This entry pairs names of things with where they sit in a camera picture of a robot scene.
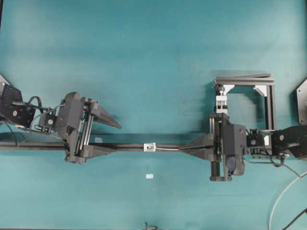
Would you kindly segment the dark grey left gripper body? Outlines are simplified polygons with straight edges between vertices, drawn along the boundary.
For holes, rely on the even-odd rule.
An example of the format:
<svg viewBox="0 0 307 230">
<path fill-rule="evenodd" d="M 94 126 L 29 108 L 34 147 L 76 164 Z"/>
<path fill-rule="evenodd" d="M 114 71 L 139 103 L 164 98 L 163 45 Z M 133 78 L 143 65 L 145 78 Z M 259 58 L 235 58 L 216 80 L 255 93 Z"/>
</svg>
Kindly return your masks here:
<svg viewBox="0 0 307 230">
<path fill-rule="evenodd" d="M 63 139 L 66 162 L 86 162 L 84 146 L 89 143 L 94 116 L 97 115 L 93 110 L 97 108 L 97 100 L 81 97 L 77 92 L 68 93 L 61 101 L 55 129 Z"/>
</svg>

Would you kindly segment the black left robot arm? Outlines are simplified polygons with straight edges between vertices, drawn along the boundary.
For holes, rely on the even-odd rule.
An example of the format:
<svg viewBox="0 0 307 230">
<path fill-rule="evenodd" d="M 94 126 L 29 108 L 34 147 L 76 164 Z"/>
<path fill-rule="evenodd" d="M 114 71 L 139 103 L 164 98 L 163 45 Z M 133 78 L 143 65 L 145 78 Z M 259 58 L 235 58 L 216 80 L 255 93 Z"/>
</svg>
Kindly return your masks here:
<svg viewBox="0 0 307 230">
<path fill-rule="evenodd" d="M 36 119 L 39 119 L 39 122 L 35 132 L 52 134 L 61 139 L 65 161 L 77 164 L 115 152 L 114 149 L 89 143 L 93 122 L 122 128 L 98 101 L 81 97 L 78 92 L 68 93 L 54 108 L 43 107 L 40 97 L 33 96 L 24 102 L 19 89 L 1 82 L 0 120 L 32 132 Z"/>
</svg>

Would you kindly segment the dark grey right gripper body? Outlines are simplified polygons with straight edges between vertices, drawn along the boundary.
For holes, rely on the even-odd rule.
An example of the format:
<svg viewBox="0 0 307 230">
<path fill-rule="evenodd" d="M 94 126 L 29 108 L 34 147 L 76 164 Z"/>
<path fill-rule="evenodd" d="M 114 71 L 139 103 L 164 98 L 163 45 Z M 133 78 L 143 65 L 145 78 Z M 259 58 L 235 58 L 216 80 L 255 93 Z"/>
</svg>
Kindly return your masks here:
<svg viewBox="0 0 307 230">
<path fill-rule="evenodd" d="M 247 152 L 246 127 L 232 124 L 225 113 L 210 114 L 210 133 L 214 135 L 214 156 L 210 180 L 229 182 L 245 172 L 243 156 Z"/>
</svg>

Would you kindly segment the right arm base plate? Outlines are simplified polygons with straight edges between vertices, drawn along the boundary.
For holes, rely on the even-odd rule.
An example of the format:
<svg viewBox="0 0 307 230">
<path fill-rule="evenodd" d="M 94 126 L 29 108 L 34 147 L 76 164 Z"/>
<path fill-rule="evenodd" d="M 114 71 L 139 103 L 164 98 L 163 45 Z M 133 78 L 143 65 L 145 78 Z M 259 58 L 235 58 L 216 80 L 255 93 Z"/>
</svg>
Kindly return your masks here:
<svg viewBox="0 0 307 230">
<path fill-rule="evenodd" d="M 305 79 L 296 89 L 298 122 L 307 124 L 307 80 Z"/>
</svg>

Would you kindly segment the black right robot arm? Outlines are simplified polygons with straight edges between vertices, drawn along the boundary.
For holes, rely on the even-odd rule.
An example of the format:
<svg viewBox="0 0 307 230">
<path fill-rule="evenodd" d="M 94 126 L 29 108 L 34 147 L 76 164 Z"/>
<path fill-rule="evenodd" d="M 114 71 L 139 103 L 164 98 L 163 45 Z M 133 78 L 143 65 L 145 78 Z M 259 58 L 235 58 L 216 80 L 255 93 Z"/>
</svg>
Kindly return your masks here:
<svg viewBox="0 0 307 230">
<path fill-rule="evenodd" d="M 280 167 L 286 155 L 307 159 L 307 127 L 291 126 L 283 130 L 247 130 L 232 124 L 225 113 L 210 114 L 210 132 L 180 147 L 185 154 L 211 163 L 211 181 L 231 181 L 245 172 L 244 155 L 265 157 Z"/>
</svg>

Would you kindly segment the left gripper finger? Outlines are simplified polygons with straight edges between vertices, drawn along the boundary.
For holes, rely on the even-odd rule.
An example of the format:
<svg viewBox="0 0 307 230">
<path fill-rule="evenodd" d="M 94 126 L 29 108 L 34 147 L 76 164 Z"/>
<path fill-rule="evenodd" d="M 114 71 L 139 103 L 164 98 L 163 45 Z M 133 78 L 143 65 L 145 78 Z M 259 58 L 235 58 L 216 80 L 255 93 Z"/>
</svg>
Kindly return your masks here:
<svg viewBox="0 0 307 230">
<path fill-rule="evenodd" d="M 116 149 L 110 149 L 95 145 L 86 145 L 83 148 L 83 157 L 86 159 L 108 155 L 117 152 Z"/>
<path fill-rule="evenodd" d="M 98 103 L 92 104 L 92 115 L 94 116 L 95 122 L 118 129 L 122 128 L 122 126 L 105 110 L 105 108 Z"/>
</svg>

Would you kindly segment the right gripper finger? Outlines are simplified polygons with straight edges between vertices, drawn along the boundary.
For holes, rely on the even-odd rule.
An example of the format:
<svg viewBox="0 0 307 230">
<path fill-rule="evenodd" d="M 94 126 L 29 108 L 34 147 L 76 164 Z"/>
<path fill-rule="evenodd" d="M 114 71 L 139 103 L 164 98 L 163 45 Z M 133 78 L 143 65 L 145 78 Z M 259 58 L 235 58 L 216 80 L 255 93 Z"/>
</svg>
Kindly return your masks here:
<svg viewBox="0 0 307 230">
<path fill-rule="evenodd" d="M 190 149 L 179 149 L 181 152 L 206 160 L 206 161 L 216 161 L 215 148 L 190 148 Z"/>
<path fill-rule="evenodd" d="M 182 147 L 179 148 L 179 150 L 188 151 L 188 150 L 202 150 L 202 149 L 211 148 L 214 146 L 214 140 L 215 140 L 214 134 L 205 134 L 199 137 L 198 139 L 183 145 Z"/>
</svg>

